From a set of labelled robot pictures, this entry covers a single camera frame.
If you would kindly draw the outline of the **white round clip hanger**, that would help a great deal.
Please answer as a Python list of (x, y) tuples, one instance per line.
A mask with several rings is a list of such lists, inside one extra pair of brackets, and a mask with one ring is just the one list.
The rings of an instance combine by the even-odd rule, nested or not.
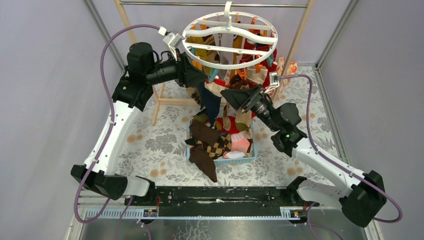
[[(253, 13), (234, 10), (232, 1), (225, 3), (223, 11), (193, 20), (182, 36), (182, 45), (193, 61), (220, 70), (243, 69), (260, 63), (274, 52), (279, 37), (272, 23)], [(204, 44), (189, 43), (189, 37), (202, 37)], [(270, 45), (270, 49), (243, 49), (245, 39)], [(191, 48), (205, 49), (207, 60), (197, 58)]]

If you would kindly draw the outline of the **beige brown argyle sock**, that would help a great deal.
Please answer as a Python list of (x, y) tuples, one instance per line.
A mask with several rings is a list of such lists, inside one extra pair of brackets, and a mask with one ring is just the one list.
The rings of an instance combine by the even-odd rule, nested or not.
[(188, 87), (185, 90), (187, 95), (193, 99), (197, 105), (201, 105), (201, 96), (196, 87)]

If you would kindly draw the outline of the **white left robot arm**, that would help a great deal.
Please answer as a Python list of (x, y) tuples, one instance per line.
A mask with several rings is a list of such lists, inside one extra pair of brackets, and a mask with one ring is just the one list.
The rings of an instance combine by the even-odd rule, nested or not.
[(203, 83), (207, 75), (200, 70), (197, 58), (190, 58), (191, 51), (167, 52), (161, 60), (159, 54), (147, 42), (130, 46), (127, 66), (113, 94), (108, 97), (109, 118), (92, 150), (82, 165), (75, 164), (70, 174), (78, 181), (77, 193), (86, 189), (111, 200), (122, 196), (135, 196), (144, 206), (152, 204), (155, 192), (153, 182), (140, 176), (117, 174), (119, 155), (131, 124), (143, 112), (154, 94), (154, 86), (175, 81), (189, 88)]

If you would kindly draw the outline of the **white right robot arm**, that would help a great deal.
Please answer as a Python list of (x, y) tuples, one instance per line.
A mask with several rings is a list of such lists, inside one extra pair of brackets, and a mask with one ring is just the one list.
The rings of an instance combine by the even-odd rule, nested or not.
[(340, 210), (353, 224), (365, 228), (387, 203), (383, 195), (383, 177), (378, 172), (366, 173), (334, 156), (327, 156), (321, 147), (312, 145), (311, 138), (297, 127), (302, 118), (295, 103), (286, 102), (275, 108), (270, 96), (259, 86), (226, 89), (221, 95), (236, 110), (251, 110), (275, 132), (271, 140), (279, 152), (312, 167), (332, 183), (321, 184), (298, 177), (286, 193), (291, 205), (299, 206), (304, 201), (327, 205)]

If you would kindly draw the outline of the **peach red cuff sock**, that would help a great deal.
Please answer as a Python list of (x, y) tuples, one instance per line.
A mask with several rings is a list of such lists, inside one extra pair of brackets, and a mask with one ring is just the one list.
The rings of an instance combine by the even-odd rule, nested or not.
[(205, 82), (204, 87), (215, 96), (222, 98), (223, 96), (221, 91), (224, 91), (227, 88), (227, 83), (222, 79), (215, 78), (211, 82)]

